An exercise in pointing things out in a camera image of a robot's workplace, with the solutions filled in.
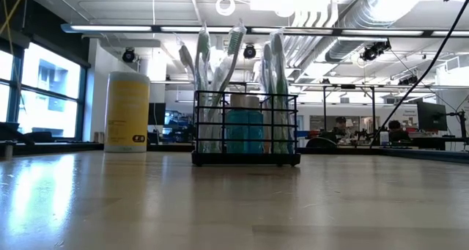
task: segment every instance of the camera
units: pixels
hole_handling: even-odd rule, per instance
[[[254,45],[247,44],[246,48],[244,49],[243,56],[245,59],[253,59],[256,56],[256,49]]]
[[[125,52],[122,55],[122,60],[126,63],[133,63],[137,60],[135,55],[135,48],[125,48]]]

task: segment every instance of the cable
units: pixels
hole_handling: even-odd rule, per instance
[[[417,82],[414,83],[414,85],[411,86],[411,88],[405,93],[404,97],[399,101],[399,103],[397,103],[396,107],[394,107],[393,111],[389,114],[388,118],[386,118],[386,121],[381,125],[380,129],[378,129],[378,131],[373,135],[373,139],[376,139],[377,136],[380,135],[381,131],[383,130],[384,128],[384,125],[386,125],[388,122],[389,122],[389,119],[396,113],[397,109],[402,105],[402,103],[404,102],[405,98],[407,98],[407,96],[409,96],[409,94],[417,87],[417,85],[419,83],[422,82],[422,80],[424,80],[425,76],[430,72],[430,70],[433,68],[433,66],[435,65],[436,61],[438,60],[438,57],[440,56],[441,54],[441,51],[444,49],[446,43],[448,42],[449,40],[449,37],[451,36],[451,34],[453,34],[453,31],[454,29],[456,28],[457,24],[459,23],[459,20],[461,19],[462,17],[462,14],[464,13],[464,11],[466,10],[466,7],[468,6],[469,4],[469,0],[465,0],[464,4],[462,5],[461,7],[461,10],[459,11],[456,19],[454,20],[453,22],[453,25],[451,26],[451,28],[449,29],[448,31],[448,34],[446,35],[446,37],[443,39],[437,53],[435,54],[435,57],[432,59],[432,62],[430,63],[430,66],[428,66],[428,68],[425,70],[424,74],[422,75],[422,77],[420,77]],[[369,145],[369,148],[373,148],[373,141],[372,143]]]
[[[396,58],[404,65],[404,67],[407,69],[408,72],[410,73],[413,73],[412,70],[410,70],[410,68],[394,53],[394,51],[392,51],[392,49],[390,49],[390,51],[394,54],[394,56],[396,56]],[[451,109],[453,109],[455,112],[457,112],[457,109],[455,109],[453,106],[451,106],[449,103],[447,103],[441,96],[439,96],[436,92],[434,92],[432,89],[430,89],[429,87],[427,87],[427,89],[433,93],[438,99],[440,99],[441,101],[443,101],[447,106],[449,106]]]
[[[12,8],[11,12],[5,18],[5,22],[3,23],[3,25],[0,28],[0,35],[3,34],[3,31],[5,30],[5,27],[7,27],[7,24],[10,23],[10,20],[12,19],[13,14],[15,14],[15,11],[18,8],[18,5],[20,4],[20,2],[21,2],[21,0],[16,0],[15,5],[13,5],[13,8]]]
[[[2,0],[3,1],[3,8],[5,10],[5,18],[8,18],[8,14],[7,14],[7,0]],[[8,20],[5,21],[6,25],[7,25],[7,33],[8,33],[8,43],[10,44],[10,53],[12,55],[14,55],[14,51],[13,51],[13,42],[12,42],[12,35],[11,35],[11,31],[10,31],[10,22]],[[24,108],[24,113],[25,115],[27,116],[28,115],[28,112],[26,111],[26,105],[24,104],[24,97],[23,95],[21,94],[21,81],[20,81],[20,74],[18,73],[18,69],[16,68],[16,63],[15,63],[15,60],[13,60],[13,63],[12,63],[12,68],[13,68],[13,75],[15,76],[15,80],[16,80],[16,88],[18,89],[18,94],[20,95],[20,100],[21,100],[21,103],[23,104],[23,108]]]
[[[235,1],[238,1],[241,4],[251,4],[250,2],[247,2],[247,1],[244,1],[244,0],[235,0]]]
[[[464,100],[462,100],[462,102],[457,106],[456,108],[456,111],[459,110],[459,108],[461,108],[461,105],[464,104],[464,102],[469,98],[469,95],[466,96],[466,98],[464,98]]]
[[[404,67],[407,69],[408,72],[412,72],[409,67],[407,67],[407,65],[394,53],[394,51],[392,51],[391,49],[391,52],[394,54],[394,56],[396,56],[396,58],[404,65]],[[454,112],[457,113],[457,110],[459,110],[459,107],[461,107],[461,105],[466,101],[466,99],[469,98],[469,95],[466,96],[466,98],[464,98],[464,100],[462,100],[462,102],[457,106],[457,108],[454,108],[451,104],[449,104],[448,102],[446,102],[441,96],[439,96],[436,92],[434,92],[432,89],[430,89],[429,87],[427,87],[427,89],[432,92],[438,99],[440,99],[442,102],[444,102],[449,108],[453,109]],[[455,116],[456,120],[458,123],[461,123],[461,120],[459,119],[458,116]]]

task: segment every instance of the label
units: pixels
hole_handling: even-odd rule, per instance
[[[109,81],[106,144],[147,145],[149,86],[135,81]]]

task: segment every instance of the computer monitor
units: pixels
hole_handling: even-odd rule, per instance
[[[164,125],[166,103],[150,103],[148,108],[148,125]]]
[[[417,103],[420,130],[448,130],[446,107],[434,103]]]

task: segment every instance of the blue bottle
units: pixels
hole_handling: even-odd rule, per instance
[[[259,108],[259,98],[256,96],[248,96],[246,103],[249,108]],[[249,139],[264,139],[264,127],[259,125],[264,123],[264,115],[260,111],[249,110],[248,112],[248,138]],[[264,142],[261,141],[250,141],[248,143],[248,153],[251,154],[262,154]]]
[[[244,95],[232,95],[230,98],[232,107],[245,107]],[[226,139],[245,140],[248,138],[248,112],[246,110],[231,110],[226,114],[226,123],[238,123],[245,125],[227,125]],[[227,141],[227,153],[246,153],[248,152],[248,142],[246,141]]]

